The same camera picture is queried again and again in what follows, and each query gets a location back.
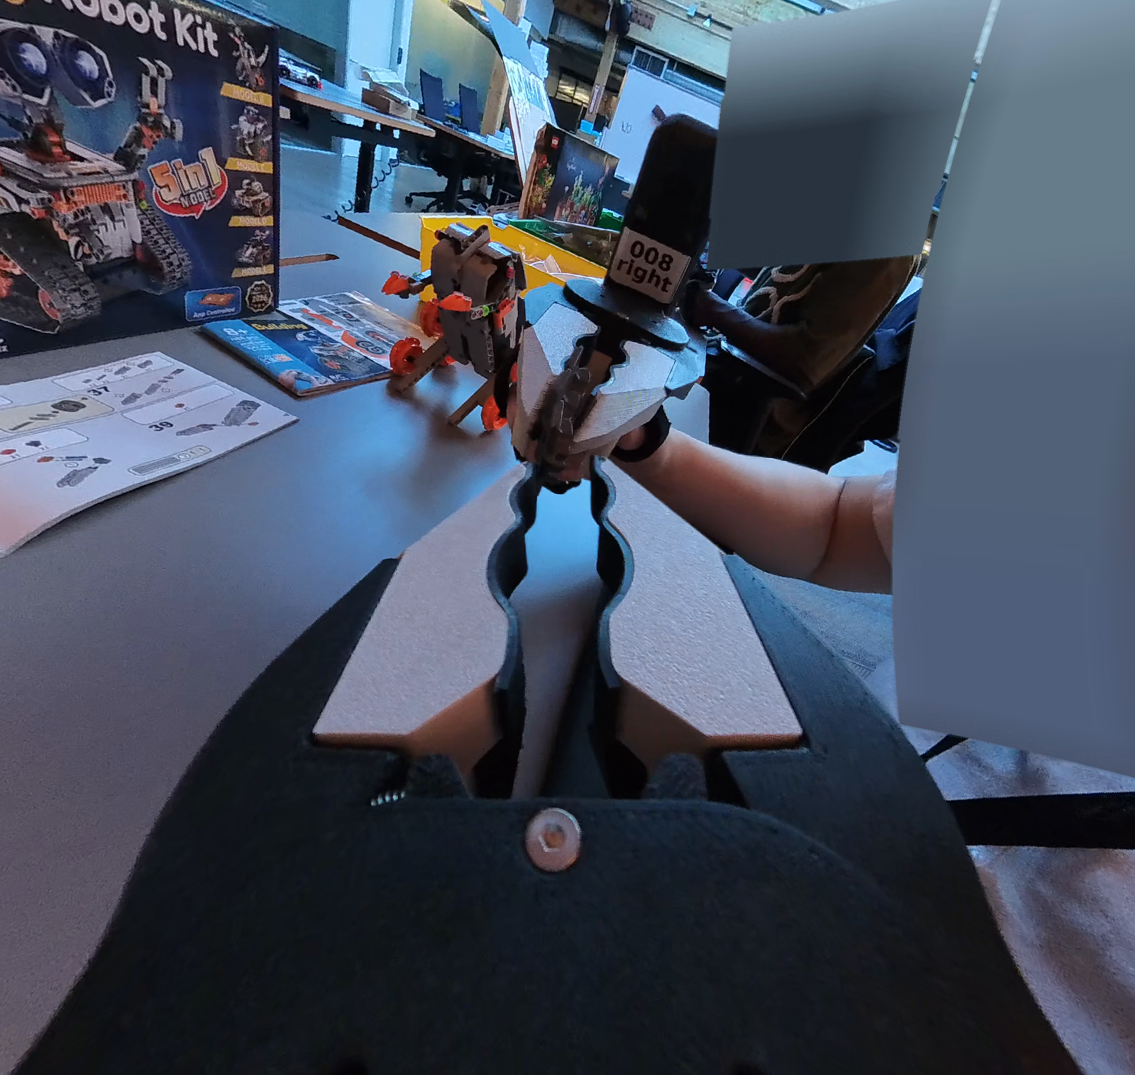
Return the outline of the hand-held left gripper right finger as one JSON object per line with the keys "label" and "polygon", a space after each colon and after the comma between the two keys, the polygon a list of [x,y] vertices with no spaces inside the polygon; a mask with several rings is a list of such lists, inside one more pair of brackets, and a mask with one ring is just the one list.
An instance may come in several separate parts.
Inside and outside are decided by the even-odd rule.
{"label": "hand-held left gripper right finger", "polygon": [[603,614],[614,739],[648,773],[668,755],[793,747],[802,725],[722,552],[616,465],[593,465],[614,596]]}

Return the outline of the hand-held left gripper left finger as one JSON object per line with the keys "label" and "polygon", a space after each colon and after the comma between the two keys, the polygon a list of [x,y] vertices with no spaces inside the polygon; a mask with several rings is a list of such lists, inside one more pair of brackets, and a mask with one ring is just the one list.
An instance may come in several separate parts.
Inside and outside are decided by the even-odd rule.
{"label": "hand-held left gripper left finger", "polygon": [[399,560],[315,725],[317,741],[447,755],[509,796],[525,718],[518,616],[531,466],[518,463]]}

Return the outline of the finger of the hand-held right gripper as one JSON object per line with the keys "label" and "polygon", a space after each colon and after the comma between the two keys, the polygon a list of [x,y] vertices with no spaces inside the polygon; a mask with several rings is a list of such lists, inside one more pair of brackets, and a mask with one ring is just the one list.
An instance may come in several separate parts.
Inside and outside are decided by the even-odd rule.
{"label": "finger of the hand-held right gripper", "polygon": [[626,341],[626,359],[614,364],[608,380],[596,390],[595,401],[575,429],[569,455],[602,454],[628,432],[650,418],[668,396],[674,355],[638,341]]}
{"label": "finger of the hand-held right gripper", "polygon": [[580,338],[591,335],[591,320],[576,308],[556,302],[523,331],[518,346],[517,404],[513,444],[525,460],[535,459],[530,430],[548,387],[562,372]]}

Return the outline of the person's right forearm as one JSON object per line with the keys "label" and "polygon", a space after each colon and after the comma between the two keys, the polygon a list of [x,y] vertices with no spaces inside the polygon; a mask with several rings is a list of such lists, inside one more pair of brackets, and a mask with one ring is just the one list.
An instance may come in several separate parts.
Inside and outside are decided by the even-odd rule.
{"label": "person's right forearm", "polygon": [[894,470],[834,476],[675,429],[666,443],[659,468],[632,479],[707,538],[780,577],[891,593]]}

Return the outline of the grey desk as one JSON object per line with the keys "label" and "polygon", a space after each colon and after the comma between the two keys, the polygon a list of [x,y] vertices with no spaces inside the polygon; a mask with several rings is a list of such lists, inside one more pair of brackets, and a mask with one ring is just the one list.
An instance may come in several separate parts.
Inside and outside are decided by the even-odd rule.
{"label": "grey desk", "polygon": [[[367,382],[2,557],[2,1072],[737,1072],[773,828],[614,739],[614,542]],[[509,796],[317,741],[400,558],[531,466]]]}

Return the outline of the person's right hand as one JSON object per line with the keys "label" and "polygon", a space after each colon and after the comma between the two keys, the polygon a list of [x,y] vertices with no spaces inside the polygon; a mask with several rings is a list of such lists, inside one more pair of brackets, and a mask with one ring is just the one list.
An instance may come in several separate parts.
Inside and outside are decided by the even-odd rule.
{"label": "person's right hand", "polygon": [[[658,423],[650,419],[621,437],[612,453],[603,459],[608,466],[617,466],[634,479],[645,477],[659,468],[665,458],[669,435],[670,428],[659,428]],[[593,460],[591,454],[575,455],[562,471],[541,474],[540,484],[557,494],[564,492],[591,479]]]}

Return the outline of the grey orange toy robot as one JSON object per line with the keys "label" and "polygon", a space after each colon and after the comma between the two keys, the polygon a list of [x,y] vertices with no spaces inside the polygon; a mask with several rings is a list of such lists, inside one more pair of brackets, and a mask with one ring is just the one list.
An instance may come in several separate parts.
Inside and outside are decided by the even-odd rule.
{"label": "grey orange toy robot", "polygon": [[390,388],[404,392],[448,359],[469,362],[484,381],[448,422],[460,423],[479,404],[483,428],[499,429],[505,424],[505,395],[525,326],[522,257],[494,241],[487,224],[471,229],[451,222],[436,230],[435,237],[426,272],[391,272],[383,287],[384,293],[401,298],[429,287],[435,292],[419,315],[432,342],[422,347],[416,339],[405,338],[393,345]]}

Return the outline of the whiteboard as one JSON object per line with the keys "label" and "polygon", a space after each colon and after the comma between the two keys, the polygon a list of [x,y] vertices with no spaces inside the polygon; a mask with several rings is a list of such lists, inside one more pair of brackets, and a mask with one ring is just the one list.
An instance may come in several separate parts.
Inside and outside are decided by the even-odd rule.
{"label": "whiteboard", "polygon": [[617,177],[633,184],[649,139],[665,116],[683,113],[717,127],[720,107],[720,100],[706,100],[632,66],[624,74],[616,111],[603,131],[602,148],[617,155]]}

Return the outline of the colourful toy set box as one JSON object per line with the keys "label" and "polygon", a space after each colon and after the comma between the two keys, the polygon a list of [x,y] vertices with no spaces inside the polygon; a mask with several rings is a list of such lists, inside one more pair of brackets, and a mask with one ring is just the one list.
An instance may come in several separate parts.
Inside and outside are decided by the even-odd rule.
{"label": "colourful toy set box", "polygon": [[546,122],[535,137],[519,217],[597,225],[617,163],[616,155]]}

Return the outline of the wood-edged neighbouring table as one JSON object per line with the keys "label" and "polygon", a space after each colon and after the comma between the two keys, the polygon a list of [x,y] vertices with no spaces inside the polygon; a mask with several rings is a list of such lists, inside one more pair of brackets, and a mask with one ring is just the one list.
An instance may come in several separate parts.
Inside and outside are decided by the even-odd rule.
{"label": "wood-edged neighbouring table", "polygon": [[368,211],[338,212],[336,221],[351,231],[380,245],[386,245],[411,258],[421,256],[421,221],[420,212],[410,211]]}

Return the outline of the blue building booklet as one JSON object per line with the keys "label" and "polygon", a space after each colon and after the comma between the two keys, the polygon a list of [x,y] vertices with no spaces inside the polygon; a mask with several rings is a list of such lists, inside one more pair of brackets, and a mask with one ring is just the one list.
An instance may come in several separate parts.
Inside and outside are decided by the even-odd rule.
{"label": "blue building booklet", "polygon": [[206,323],[202,331],[290,393],[344,388],[390,376],[390,350],[419,325],[358,292],[282,300],[276,310]]}

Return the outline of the open instruction booklet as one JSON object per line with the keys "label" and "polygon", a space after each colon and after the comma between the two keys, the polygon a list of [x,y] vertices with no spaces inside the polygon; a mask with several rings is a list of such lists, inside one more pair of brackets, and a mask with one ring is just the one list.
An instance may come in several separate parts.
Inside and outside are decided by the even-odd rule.
{"label": "open instruction booklet", "polygon": [[295,421],[157,350],[4,383],[1,552]]}

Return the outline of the robot kit box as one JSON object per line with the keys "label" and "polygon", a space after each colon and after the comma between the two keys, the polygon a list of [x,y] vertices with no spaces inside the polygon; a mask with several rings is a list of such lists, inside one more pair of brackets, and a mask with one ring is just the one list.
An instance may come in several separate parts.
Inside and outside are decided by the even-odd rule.
{"label": "robot kit box", "polygon": [[277,30],[218,0],[1,0],[1,350],[276,305]]}

